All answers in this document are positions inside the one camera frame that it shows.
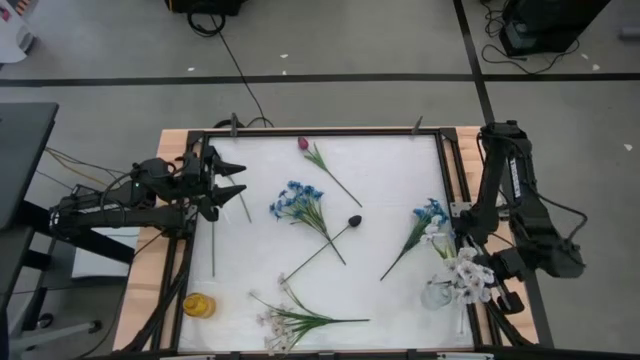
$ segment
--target yellow cup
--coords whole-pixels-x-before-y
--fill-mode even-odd
[[[216,301],[207,295],[192,293],[182,302],[182,309],[189,316],[206,319],[216,311]]]

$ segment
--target black metal frame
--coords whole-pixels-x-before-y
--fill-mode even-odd
[[[462,156],[460,154],[460,147],[458,145],[458,137],[455,128],[420,128],[415,132],[412,132],[412,128],[328,128],[328,129],[238,129],[237,136],[238,137],[278,137],[278,136],[381,136],[381,135],[396,135],[396,136],[434,136],[436,141],[436,148],[438,151],[438,159],[440,161],[440,168],[442,172],[442,180],[445,190],[445,195],[447,197],[447,202],[454,202],[454,193],[453,193],[453,183],[451,178],[451,173],[449,171],[449,165],[447,161],[447,155],[445,151],[445,140],[451,144],[451,149],[453,153],[453,160],[456,168],[457,180],[460,185],[460,189],[462,192],[463,201],[471,201],[471,196],[469,193],[469,188],[467,185],[467,180],[464,172],[464,165],[462,163]],[[189,131],[187,135],[187,143],[185,151],[193,151],[195,146],[200,144],[201,151],[204,151],[205,147],[210,146],[209,140],[211,138],[228,138],[231,137],[230,131]],[[167,250],[167,259],[164,266],[164,273],[162,276],[162,282],[160,285],[160,297],[166,293],[169,284],[171,283],[171,275],[173,272],[174,266],[174,258],[175,258],[175,250],[177,248],[177,241],[172,241],[169,243],[169,249]],[[189,266],[191,262],[191,257],[193,254],[193,246],[187,246],[185,249],[185,253],[183,255],[182,261],[189,262],[187,271],[189,271]],[[187,281],[183,285],[182,289],[178,294],[177,303],[180,304],[187,292]],[[482,336],[480,333],[480,325],[478,321],[478,314],[476,312],[475,306],[468,306],[468,315],[469,322],[471,326],[472,338],[475,347],[482,346]],[[177,350],[178,342],[180,339],[180,331],[182,324],[182,311],[176,311],[173,326],[172,326],[172,334],[171,334],[171,344],[170,349]],[[495,324],[490,321],[490,329],[497,329]],[[151,341],[151,350],[158,350],[160,344],[160,338],[162,336],[162,329],[156,330],[154,332],[152,341]],[[499,344],[500,336],[497,330],[492,330],[492,342],[494,344]],[[216,355],[217,357],[227,357],[230,359],[239,358],[239,353],[232,352],[228,355]],[[289,358],[309,358],[309,357],[317,357],[318,354],[291,354]],[[329,356],[330,358],[336,358],[336,355],[332,354]],[[389,358],[389,359],[418,359],[418,358],[436,358],[435,352],[417,352],[415,349],[407,349],[404,352],[398,353],[376,353],[376,352],[367,352],[362,354],[340,354],[341,359],[345,358]],[[242,358],[251,358],[251,359],[267,359],[267,354],[242,354]]]

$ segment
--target clear glass vase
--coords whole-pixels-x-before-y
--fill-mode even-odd
[[[450,283],[434,280],[427,281],[420,294],[420,302],[427,310],[438,310],[448,305],[453,299]]]

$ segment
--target table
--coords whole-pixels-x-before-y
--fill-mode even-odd
[[[214,131],[226,131],[229,130],[219,129]],[[476,134],[479,131],[479,127],[457,127],[455,132],[458,136],[458,143],[460,147],[460,153],[465,168],[465,175],[468,182],[469,189],[471,191],[472,199],[475,200],[477,191],[480,185],[482,177],[482,163],[480,161],[480,154],[476,147]],[[187,135],[189,130],[164,130],[160,138],[160,144],[158,147],[157,156],[163,158],[165,161],[174,161],[178,156],[181,156],[185,150],[185,144],[187,142]],[[453,149],[451,146],[445,147],[447,153],[448,167],[455,177],[456,168],[453,162]],[[457,182],[454,183],[454,195],[456,201],[462,201],[462,192]],[[155,229],[145,228],[140,232],[137,248],[144,246],[149,240],[157,235],[158,231]],[[507,223],[500,225],[498,234],[511,240],[512,236],[509,231]],[[506,247],[497,239],[489,238],[487,243],[487,249],[490,252],[499,251]],[[184,244],[181,242],[178,244],[175,253],[175,260],[173,263],[173,274],[177,271],[182,261]],[[144,325],[149,315],[155,308],[160,295],[160,288],[162,282],[162,274],[165,267],[169,250],[169,242],[167,239],[158,239],[153,244],[148,246],[144,252],[140,253],[131,269],[129,276],[127,290],[123,300],[122,310],[116,330],[116,336],[113,349],[117,350],[127,345],[131,339],[136,335],[140,328]],[[509,315],[508,318],[512,324],[521,332],[521,334],[532,342],[538,342],[538,332],[534,325],[534,316],[531,311],[529,296],[525,285],[519,283],[517,280],[511,280],[507,282],[507,285],[511,291],[516,291],[525,304],[525,311]],[[482,305],[478,304],[477,313],[480,322],[480,329],[482,334],[482,343],[491,344],[491,336],[489,330],[489,323],[486,313]],[[174,317],[176,312],[175,299],[170,309],[165,315],[164,325],[162,327],[161,337],[159,338],[159,347],[167,348],[171,344],[171,329],[174,324]],[[536,318],[544,316],[544,314],[536,314]]]

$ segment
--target concrete floor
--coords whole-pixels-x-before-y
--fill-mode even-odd
[[[476,0],[463,3],[479,52],[491,42],[483,31],[485,10]],[[593,64],[600,66],[598,73],[640,72],[640,44],[616,38],[621,26],[640,23],[638,5],[613,0],[581,36],[580,50],[551,73],[592,73]],[[169,13],[162,1],[41,1],[29,21],[41,41],[25,61],[5,65],[0,79],[237,75],[219,38],[195,36],[184,16]],[[224,34],[246,75],[471,73],[449,0],[250,1],[239,17],[229,19]],[[525,66],[546,63],[537,55]],[[480,65],[483,73],[518,73],[510,65]],[[640,250],[633,207],[640,196],[635,186],[640,82],[492,82],[486,87],[496,119],[519,120],[528,132],[540,191],[590,216],[576,237],[588,264],[584,276],[538,277],[556,347],[640,353],[635,336],[640,275],[633,270]],[[256,84],[252,89],[277,126],[412,125],[420,115],[425,125],[484,124],[473,82]],[[49,145],[121,169],[152,157],[163,128],[209,127],[231,112],[244,119],[258,115],[242,85],[4,87],[0,100],[60,103]],[[637,148],[627,151],[624,144]],[[84,183],[47,156],[39,170],[68,184]],[[28,199],[48,207],[63,191],[36,176]],[[570,214],[551,213],[565,234],[576,223]],[[46,241],[38,239],[34,246]],[[60,271],[45,283],[68,285],[72,249],[58,244],[55,254]],[[30,280],[37,275],[25,271],[16,291],[32,289]],[[108,325],[120,292],[118,285],[56,291],[45,309],[61,319],[57,326],[94,319]],[[103,334],[51,344],[25,358],[56,349],[54,359],[67,359]],[[111,341],[96,354],[108,352]]]

